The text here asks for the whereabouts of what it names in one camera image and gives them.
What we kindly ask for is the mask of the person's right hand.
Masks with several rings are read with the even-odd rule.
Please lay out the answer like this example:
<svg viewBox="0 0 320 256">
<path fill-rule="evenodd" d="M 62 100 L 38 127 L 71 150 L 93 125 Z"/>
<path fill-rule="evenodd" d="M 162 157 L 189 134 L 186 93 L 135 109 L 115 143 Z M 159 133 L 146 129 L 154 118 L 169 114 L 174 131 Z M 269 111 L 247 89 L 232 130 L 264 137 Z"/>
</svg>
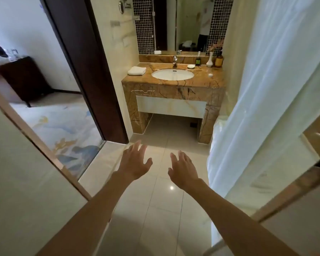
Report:
<svg viewBox="0 0 320 256">
<path fill-rule="evenodd" d="M 177 174 L 177 183 L 175 185 L 184 191 L 189 190 L 194 181 L 199 179 L 192 160 L 186 153 L 180 150 L 178 151 L 178 156 L 171 153 L 170 159 L 172 164 L 170 168 L 176 171 Z"/>
</svg>

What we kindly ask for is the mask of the person's left hand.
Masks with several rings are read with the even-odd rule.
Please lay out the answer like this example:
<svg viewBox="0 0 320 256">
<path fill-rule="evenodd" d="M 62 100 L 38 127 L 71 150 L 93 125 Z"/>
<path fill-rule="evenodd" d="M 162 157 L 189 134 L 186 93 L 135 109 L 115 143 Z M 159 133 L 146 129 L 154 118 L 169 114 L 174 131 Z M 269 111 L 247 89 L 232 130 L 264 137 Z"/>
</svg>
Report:
<svg viewBox="0 0 320 256">
<path fill-rule="evenodd" d="M 145 175 L 144 172 L 146 144 L 141 144 L 141 140 L 130 145 L 123 151 L 117 172 L 124 174 L 131 181 L 135 181 Z"/>
</svg>

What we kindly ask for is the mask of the person's left forearm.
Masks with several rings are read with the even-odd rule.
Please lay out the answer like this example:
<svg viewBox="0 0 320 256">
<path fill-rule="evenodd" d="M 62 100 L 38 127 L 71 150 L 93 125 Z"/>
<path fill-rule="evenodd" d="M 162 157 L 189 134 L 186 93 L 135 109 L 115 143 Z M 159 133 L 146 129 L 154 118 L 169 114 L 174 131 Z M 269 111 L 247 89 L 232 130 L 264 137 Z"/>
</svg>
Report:
<svg viewBox="0 0 320 256">
<path fill-rule="evenodd" d="M 92 256 L 115 206 L 132 181 L 130 172 L 114 172 L 36 256 Z"/>
</svg>

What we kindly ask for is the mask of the person's right forearm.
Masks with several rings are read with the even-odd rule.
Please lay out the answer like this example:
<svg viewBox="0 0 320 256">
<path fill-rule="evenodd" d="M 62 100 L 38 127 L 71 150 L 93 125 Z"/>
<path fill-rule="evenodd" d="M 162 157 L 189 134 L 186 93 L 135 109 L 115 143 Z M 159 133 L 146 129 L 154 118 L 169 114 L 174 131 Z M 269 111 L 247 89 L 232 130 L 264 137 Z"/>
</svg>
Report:
<svg viewBox="0 0 320 256">
<path fill-rule="evenodd" d="M 234 256 L 299 256 L 243 211 L 215 193 L 202 179 L 184 186 L 205 210 Z"/>
</svg>

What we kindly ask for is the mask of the brown marble vanity counter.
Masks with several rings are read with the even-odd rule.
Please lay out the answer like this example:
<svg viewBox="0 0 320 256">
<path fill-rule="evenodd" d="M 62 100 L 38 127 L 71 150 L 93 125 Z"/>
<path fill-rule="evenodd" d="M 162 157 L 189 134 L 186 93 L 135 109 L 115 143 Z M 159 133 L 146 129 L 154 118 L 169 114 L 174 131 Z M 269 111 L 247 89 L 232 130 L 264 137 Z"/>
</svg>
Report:
<svg viewBox="0 0 320 256">
<path fill-rule="evenodd" d="M 219 115 L 226 92 L 222 68 L 197 66 L 194 77 L 184 81 L 165 81 L 151 74 L 161 69 L 173 69 L 172 64 L 140 63 L 146 67 L 142 76 L 127 75 L 122 80 L 124 96 L 133 133 L 144 134 L 153 114 L 184 116 L 200 119 L 198 142 L 209 144 L 213 126 Z M 187 70 L 179 64 L 179 70 Z"/>
</svg>

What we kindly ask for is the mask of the patterned blue and gold carpet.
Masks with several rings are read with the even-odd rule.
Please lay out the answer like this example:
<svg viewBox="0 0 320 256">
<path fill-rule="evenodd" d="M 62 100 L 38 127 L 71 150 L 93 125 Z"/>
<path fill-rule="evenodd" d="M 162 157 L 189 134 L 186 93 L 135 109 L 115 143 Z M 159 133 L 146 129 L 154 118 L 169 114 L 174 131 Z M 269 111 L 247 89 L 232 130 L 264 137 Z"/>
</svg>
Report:
<svg viewBox="0 0 320 256">
<path fill-rule="evenodd" d="M 37 103 L 32 107 L 10 105 L 77 179 L 103 146 L 103 138 L 83 99 Z"/>
</svg>

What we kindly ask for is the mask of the white oval sink basin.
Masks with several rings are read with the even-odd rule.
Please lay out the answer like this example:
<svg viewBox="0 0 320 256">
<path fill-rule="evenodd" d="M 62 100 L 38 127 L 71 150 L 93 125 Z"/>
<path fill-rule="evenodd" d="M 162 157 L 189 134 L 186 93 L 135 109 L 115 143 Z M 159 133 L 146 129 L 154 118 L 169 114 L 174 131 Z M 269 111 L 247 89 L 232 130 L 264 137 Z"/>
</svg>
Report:
<svg viewBox="0 0 320 256">
<path fill-rule="evenodd" d="M 194 77 L 194 74 L 187 70 L 161 69 L 151 74 L 154 78 L 165 81 L 184 81 Z"/>
</svg>

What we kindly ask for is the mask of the folded white towel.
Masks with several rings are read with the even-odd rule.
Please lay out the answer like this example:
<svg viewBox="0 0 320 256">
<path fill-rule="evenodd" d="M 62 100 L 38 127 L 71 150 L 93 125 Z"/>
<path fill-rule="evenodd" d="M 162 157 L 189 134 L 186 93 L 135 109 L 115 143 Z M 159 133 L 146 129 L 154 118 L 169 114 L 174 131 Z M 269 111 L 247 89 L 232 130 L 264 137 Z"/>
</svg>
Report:
<svg viewBox="0 0 320 256">
<path fill-rule="evenodd" d="M 146 67 L 133 66 L 127 72 L 129 76 L 142 76 L 146 72 Z"/>
</svg>

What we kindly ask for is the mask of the white shower curtain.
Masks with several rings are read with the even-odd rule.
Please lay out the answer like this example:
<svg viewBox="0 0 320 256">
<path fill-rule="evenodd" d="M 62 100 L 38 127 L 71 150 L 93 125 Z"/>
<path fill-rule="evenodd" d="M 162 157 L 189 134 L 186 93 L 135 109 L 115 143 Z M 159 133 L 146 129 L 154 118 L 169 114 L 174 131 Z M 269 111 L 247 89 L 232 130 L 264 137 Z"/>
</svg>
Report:
<svg viewBox="0 0 320 256">
<path fill-rule="evenodd" d="M 320 117 L 320 0 L 234 0 L 223 55 L 209 184 L 252 215 L 320 159 L 303 133 Z"/>
</svg>

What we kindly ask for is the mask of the dried flower sprig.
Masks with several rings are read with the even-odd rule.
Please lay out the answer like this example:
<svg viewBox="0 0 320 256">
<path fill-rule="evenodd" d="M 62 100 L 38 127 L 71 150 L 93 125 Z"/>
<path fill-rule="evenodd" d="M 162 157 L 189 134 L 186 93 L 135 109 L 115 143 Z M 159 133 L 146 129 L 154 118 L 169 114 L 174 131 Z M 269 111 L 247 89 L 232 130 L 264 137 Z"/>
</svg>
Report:
<svg viewBox="0 0 320 256">
<path fill-rule="evenodd" d="M 224 43 L 224 38 L 218 40 L 217 43 L 212 44 L 211 46 L 209 46 L 208 51 L 209 51 L 209 52 L 214 52 L 215 49 L 217 49 L 217 48 L 222 48 L 222 47 L 223 47 L 223 43 Z"/>
</svg>

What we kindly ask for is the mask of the dark wooden cabinet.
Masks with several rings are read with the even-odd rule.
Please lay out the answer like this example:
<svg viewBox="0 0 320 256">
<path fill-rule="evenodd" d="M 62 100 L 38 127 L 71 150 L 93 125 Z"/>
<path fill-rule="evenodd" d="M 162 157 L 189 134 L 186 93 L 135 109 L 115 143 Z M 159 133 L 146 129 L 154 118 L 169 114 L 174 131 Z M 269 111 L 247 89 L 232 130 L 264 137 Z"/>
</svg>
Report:
<svg viewBox="0 0 320 256">
<path fill-rule="evenodd" d="M 30 56 L 0 65 L 0 75 L 29 108 L 30 102 L 54 92 Z"/>
</svg>

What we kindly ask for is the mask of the round chrome magnifying mirror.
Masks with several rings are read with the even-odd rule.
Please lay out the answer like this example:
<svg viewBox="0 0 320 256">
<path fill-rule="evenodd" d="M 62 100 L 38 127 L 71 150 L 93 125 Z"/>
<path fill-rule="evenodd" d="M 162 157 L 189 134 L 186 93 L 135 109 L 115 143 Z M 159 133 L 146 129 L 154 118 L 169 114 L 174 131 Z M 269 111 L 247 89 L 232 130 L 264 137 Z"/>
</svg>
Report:
<svg viewBox="0 0 320 256">
<path fill-rule="evenodd" d="M 127 0 L 119 1 L 119 11 L 121 14 L 124 14 L 126 9 L 131 9 L 131 8 L 132 8 L 132 4 L 128 3 Z"/>
</svg>

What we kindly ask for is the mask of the dark brown door frame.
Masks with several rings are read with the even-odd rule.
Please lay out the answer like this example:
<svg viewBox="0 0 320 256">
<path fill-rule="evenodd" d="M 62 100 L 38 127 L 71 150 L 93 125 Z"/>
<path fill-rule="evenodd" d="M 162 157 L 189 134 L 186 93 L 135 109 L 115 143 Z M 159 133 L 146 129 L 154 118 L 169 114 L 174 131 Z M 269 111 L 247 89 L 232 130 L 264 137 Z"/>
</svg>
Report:
<svg viewBox="0 0 320 256">
<path fill-rule="evenodd" d="M 40 0 L 101 137 L 129 139 L 90 0 Z"/>
</svg>

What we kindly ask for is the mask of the glass panel with bronze frame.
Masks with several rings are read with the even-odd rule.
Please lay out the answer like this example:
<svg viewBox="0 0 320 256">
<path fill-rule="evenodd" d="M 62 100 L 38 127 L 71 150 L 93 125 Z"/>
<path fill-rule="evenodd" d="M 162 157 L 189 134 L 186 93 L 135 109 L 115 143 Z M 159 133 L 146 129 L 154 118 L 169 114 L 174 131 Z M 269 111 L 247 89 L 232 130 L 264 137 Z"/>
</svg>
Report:
<svg viewBox="0 0 320 256">
<path fill-rule="evenodd" d="M 35 256 L 90 199 L 0 94 L 0 256 Z"/>
<path fill-rule="evenodd" d="M 320 116 L 250 184 L 226 199 L 301 256 L 320 256 Z"/>
</svg>

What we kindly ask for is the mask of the wall mirror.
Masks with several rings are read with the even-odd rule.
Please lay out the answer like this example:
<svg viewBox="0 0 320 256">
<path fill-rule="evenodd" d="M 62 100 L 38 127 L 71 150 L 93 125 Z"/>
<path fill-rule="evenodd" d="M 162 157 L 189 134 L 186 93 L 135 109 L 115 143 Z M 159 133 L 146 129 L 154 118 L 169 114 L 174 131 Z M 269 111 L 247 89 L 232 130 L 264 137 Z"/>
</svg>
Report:
<svg viewBox="0 0 320 256">
<path fill-rule="evenodd" d="M 207 49 L 216 0 L 152 0 L 155 54 Z"/>
</svg>

